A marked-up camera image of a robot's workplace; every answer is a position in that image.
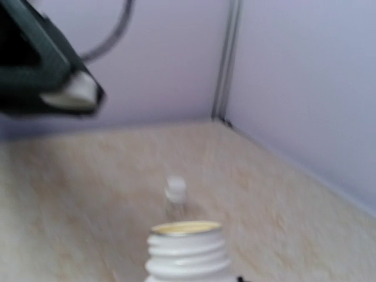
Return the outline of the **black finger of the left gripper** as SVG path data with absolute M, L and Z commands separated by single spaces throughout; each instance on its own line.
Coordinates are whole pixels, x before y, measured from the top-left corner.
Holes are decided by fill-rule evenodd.
M 103 103 L 103 88 L 81 61 L 73 61 L 54 90 L 1 85 L 1 113 L 12 117 L 93 116 Z
M 1 1 L 1 95 L 57 94 L 91 80 L 96 96 L 103 88 L 62 32 L 28 1 Z

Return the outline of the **white pill bottle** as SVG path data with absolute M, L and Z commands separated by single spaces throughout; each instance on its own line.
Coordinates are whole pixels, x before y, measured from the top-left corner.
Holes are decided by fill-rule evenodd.
M 166 215 L 170 221 L 181 220 L 186 213 L 187 185 L 184 178 L 170 176 L 164 189 L 166 197 Z
M 237 281 L 222 225 L 178 221 L 151 228 L 146 281 Z

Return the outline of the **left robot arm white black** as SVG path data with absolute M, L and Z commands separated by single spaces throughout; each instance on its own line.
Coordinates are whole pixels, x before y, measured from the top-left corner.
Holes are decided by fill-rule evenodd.
M 107 38 L 79 55 L 32 1 L 1 1 L 1 113 L 13 117 L 93 116 L 106 98 L 86 64 L 124 36 L 133 1 L 124 1 Z

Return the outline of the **left aluminium frame post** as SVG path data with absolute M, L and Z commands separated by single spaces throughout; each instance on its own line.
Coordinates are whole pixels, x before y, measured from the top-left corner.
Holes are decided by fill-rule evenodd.
M 230 7 L 227 18 L 226 33 L 224 37 L 220 67 L 217 77 L 214 101 L 211 110 L 211 118 L 231 126 L 231 122 L 226 119 L 227 105 L 230 97 L 230 88 L 232 83 L 237 38 L 241 23 L 241 14 L 244 1 L 230 1 Z

